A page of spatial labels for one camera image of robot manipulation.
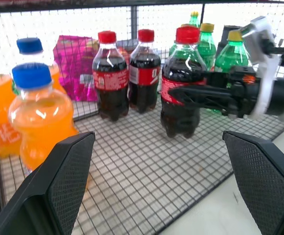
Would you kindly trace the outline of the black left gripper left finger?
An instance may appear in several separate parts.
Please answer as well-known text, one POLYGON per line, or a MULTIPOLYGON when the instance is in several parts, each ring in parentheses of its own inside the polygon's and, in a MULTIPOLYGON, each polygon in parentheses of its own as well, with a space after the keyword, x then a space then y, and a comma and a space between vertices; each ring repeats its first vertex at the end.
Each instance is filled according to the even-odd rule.
POLYGON ((95 133, 57 143, 0 213, 0 235, 69 235, 85 193, 95 133))

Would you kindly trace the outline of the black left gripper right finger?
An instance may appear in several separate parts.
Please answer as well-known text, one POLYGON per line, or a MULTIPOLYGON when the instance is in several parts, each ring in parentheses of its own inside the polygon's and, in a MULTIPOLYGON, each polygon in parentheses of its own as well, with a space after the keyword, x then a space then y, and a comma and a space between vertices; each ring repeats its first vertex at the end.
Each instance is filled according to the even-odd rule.
POLYGON ((263 235, 284 235, 284 153, 271 141, 224 131, 240 194, 263 235))

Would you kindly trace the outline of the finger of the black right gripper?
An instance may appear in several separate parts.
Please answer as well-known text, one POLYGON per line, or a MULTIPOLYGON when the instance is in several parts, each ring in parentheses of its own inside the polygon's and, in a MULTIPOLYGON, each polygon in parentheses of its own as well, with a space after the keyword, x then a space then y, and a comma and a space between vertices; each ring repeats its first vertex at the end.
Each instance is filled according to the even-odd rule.
POLYGON ((232 105, 232 95, 227 88, 178 87, 169 89, 168 94, 188 109, 230 110, 232 105))
POLYGON ((230 74, 224 72, 205 71, 202 73, 207 86, 227 87, 230 74))

